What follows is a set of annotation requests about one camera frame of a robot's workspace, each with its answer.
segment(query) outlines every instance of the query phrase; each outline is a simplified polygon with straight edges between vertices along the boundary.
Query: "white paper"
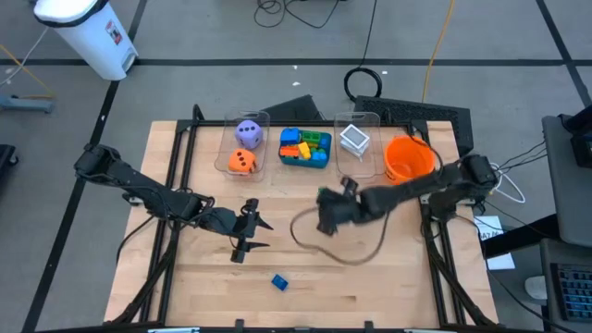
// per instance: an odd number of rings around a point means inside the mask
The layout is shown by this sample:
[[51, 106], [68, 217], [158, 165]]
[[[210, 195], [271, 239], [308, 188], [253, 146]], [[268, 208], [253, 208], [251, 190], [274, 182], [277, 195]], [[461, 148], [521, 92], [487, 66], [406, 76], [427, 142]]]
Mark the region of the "white paper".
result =
[[[493, 228], [481, 223], [480, 220], [489, 224]], [[479, 228], [479, 232], [481, 232], [481, 241], [503, 234], [503, 230], [499, 230], [501, 229], [501, 223], [500, 218], [497, 216], [476, 216], [475, 223]], [[487, 259], [487, 265], [490, 270], [516, 268], [511, 253]]]

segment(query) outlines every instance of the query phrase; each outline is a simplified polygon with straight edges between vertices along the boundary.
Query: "white container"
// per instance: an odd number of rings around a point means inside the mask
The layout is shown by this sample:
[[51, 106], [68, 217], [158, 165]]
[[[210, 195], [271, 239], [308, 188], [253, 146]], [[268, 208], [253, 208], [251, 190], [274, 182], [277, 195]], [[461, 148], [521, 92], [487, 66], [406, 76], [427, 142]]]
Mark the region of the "white container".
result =
[[39, 0], [34, 9], [105, 80], [122, 80], [138, 56], [107, 0]]

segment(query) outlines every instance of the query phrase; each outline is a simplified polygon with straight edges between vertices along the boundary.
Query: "foam dice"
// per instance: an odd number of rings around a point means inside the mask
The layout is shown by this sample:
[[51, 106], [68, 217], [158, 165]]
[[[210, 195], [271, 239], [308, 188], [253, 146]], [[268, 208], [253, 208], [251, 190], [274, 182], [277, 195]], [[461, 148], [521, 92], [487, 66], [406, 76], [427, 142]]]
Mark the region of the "foam dice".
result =
[[243, 120], [234, 130], [234, 137], [247, 149], [255, 149], [263, 140], [263, 131], [252, 120]]

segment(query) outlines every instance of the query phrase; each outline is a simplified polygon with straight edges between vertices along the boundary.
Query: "orange dice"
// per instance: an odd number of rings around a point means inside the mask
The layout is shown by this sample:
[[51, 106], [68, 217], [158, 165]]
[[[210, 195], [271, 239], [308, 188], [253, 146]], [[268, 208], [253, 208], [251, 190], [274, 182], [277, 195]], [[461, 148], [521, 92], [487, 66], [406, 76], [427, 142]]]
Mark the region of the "orange dice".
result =
[[237, 149], [230, 155], [228, 170], [232, 172], [254, 172], [257, 168], [255, 154], [246, 149]]

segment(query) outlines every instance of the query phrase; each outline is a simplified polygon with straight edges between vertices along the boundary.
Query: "orange bucket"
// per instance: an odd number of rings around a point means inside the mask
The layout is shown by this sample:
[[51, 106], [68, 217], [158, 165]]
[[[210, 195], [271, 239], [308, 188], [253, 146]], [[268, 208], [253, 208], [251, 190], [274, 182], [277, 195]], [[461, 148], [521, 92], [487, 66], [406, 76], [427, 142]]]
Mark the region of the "orange bucket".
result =
[[386, 174], [388, 180], [395, 185], [426, 175], [435, 166], [434, 153], [419, 138], [394, 137], [385, 150]]

